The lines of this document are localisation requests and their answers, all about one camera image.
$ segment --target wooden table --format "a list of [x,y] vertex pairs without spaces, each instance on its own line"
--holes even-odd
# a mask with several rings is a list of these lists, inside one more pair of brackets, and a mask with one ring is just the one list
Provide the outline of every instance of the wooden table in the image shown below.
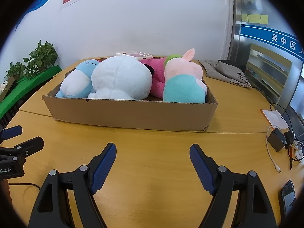
[[[22,135],[3,142],[13,147],[40,136],[43,150],[24,164],[25,176],[9,182],[32,182],[41,186],[48,172],[74,171],[101,153],[108,142],[117,146],[117,158],[94,198],[109,228],[196,228],[211,201],[189,158],[189,148],[198,143],[206,155],[233,172],[255,170],[269,196],[277,222],[280,220],[278,191],[292,179],[297,194],[304,175],[284,150],[270,152],[281,168],[277,173],[266,151],[266,133],[195,133],[126,128],[107,128],[57,122],[48,116],[19,111],[8,127],[21,125]],[[38,194],[35,187],[10,186],[14,208],[28,222]],[[224,227],[230,227],[237,192],[233,193]],[[74,196],[69,191],[76,227],[82,227]]]
[[[75,68],[80,60],[58,73],[39,89],[19,109],[24,112],[50,116],[41,96],[48,94],[63,81],[65,73]],[[269,102],[253,88],[243,88],[223,81],[204,77],[204,81],[218,101],[218,107],[209,125],[209,133],[259,133],[266,132],[269,123],[261,109],[269,109]]]

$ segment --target blue stripe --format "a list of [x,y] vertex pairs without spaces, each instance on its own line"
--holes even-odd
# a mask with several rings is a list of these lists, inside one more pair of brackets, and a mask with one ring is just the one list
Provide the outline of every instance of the blue stripe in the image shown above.
[[297,37],[293,35],[256,25],[242,25],[240,35],[277,47],[299,60],[304,61],[301,43]]
[[37,10],[39,8],[41,8],[44,4],[47,3],[48,0],[36,0],[29,8],[28,10],[21,16],[21,18],[18,20],[17,22],[17,27],[19,26],[20,22],[22,21],[22,19],[29,13],[32,12],[34,10]]
[[288,34],[288,33],[285,33],[285,32],[282,32],[282,31],[278,31],[276,29],[272,29],[272,28],[268,28],[268,27],[263,27],[263,26],[255,26],[255,25],[243,25],[242,24],[242,27],[253,27],[253,28],[260,28],[260,29],[264,29],[264,30],[267,30],[267,31],[272,31],[272,32],[276,32],[276,33],[280,33],[280,34],[285,34],[286,36],[288,37],[291,37],[295,40],[298,40],[296,36],[294,35],[291,35],[291,34]]

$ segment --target pink bunny plush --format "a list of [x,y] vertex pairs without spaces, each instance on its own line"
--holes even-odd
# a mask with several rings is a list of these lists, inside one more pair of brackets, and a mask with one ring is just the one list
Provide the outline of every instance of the pink bunny plush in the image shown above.
[[183,57],[169,60],[165,65],[164,101],[179,103],[204,103],[207,87],[202,82],[203,69],[191,62],[194,49]]
[[164,69],[165,60],[166,58],[160,58],[160,59],[152,58],[152,59],[146,59],[140,61],[141,63],[147,64],[154,69],[150,94],[161,99],[163,99],[163,93],[165,88],[165,69]]

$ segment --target bunny ear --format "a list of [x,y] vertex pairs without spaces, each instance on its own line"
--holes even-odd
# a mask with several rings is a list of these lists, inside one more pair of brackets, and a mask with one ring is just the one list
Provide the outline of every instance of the bunny ear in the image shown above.
[[188,62],[191,61],[194,57],[194,53],[195,53],[195,50],[194,49],[191,49],[191,50],[188,50],[184,55],[183,55],[183,59],[187,60]]

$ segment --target blue gripper pad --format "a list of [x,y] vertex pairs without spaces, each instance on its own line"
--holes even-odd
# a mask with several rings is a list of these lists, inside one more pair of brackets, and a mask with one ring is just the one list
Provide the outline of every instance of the blue gripper pad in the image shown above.
[[1,133],[1,138],[3,140],[8,140],[20,134],[22,134],[22,127],[20,125],[17,125],[15,127],[3,129]]
[[116,158],[116,146],[108,143],[102,153],[89,163],[89,183],[92,194],[100,190]]
[[[217,176],[217,164],[213,161],[212,158],[207,157],[203,153],[202,149],[199,147],[198,144],[193,144],[190,147],[190,159],[197,175],[199,176],[199,179],[201,180],[204,189],[208,191],[211,195],[214,195],[216,192],[216,188],[214,186],[214,177]],[[212,162],[211,164],[209,164],[210,162],[205,162],[206,160],[210,161],[210,159],[214,162],[215,165]]]

